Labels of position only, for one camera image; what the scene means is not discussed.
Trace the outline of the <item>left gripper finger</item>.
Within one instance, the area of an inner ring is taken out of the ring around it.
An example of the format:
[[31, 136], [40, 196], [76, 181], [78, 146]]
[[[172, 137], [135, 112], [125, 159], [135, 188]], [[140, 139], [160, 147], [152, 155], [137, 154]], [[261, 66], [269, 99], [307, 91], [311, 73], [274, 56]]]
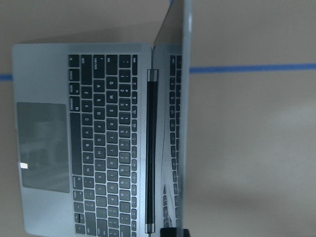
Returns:
[[160, 237], [190, 237], [188, 229], [179, 228], [161, 228]]

